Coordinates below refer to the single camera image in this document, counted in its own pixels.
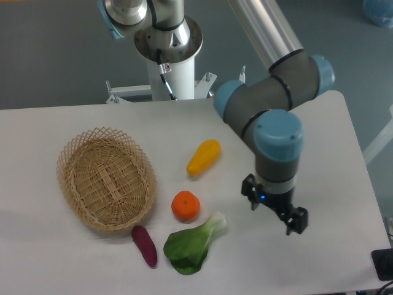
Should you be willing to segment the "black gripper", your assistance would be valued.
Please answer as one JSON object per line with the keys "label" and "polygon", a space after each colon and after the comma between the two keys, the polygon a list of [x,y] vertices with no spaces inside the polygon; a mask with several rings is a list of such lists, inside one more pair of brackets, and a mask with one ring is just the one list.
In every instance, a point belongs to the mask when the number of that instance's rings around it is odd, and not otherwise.
{"label": "black gripper", "polygon": [[287,226],[286,235],[302,234],[308,227],[308,210],[300,206],[293,207],[294,189],[293,186],[282,194],[273,194],[258,183],[253,174],[249,174],[243,179],[241,194],[251,203],[252,211],[255,211],[260,204],[273,210]]}

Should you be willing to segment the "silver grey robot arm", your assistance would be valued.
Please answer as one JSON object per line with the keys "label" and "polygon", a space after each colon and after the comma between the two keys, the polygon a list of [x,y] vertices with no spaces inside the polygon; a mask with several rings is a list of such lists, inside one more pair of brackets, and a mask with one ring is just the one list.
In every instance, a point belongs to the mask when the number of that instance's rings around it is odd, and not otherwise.
{"label": "silver grey robot arm", "polygon": [[[255,173],[243,180],[241,193],[252,209],[265,205],[288,233],[300,234],[308,212],[293,206],[292,195],[304,136],[292,110],[330,90],[334,71],[324,57],[305,52],[275,1],[230,5],[270,75],[252,86],[244,79],[224,83],[214,107],[255,155]],[[208,91],[194,81],[203,36],[183,1],[99,1],[98,9],[114,38],[134,39],[153,100],[206,98]]]}

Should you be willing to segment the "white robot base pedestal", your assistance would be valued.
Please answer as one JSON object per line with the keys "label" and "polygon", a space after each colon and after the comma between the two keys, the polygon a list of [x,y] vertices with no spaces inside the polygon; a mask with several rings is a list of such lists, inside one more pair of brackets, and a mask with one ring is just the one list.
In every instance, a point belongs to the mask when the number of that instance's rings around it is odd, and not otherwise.
{"label": "white robot base pedestal", "polygon": [[150,95],[154,101],[205,99],[214,95],[217,75],[206,72],[195,79],[195,57],[203,45],[199,25],[189,17],[174,29],[159,30],[150,26],[134,34],[134,44],[146,62],[148,85],[111,87],[106,81],[108,103],[136,101]]}

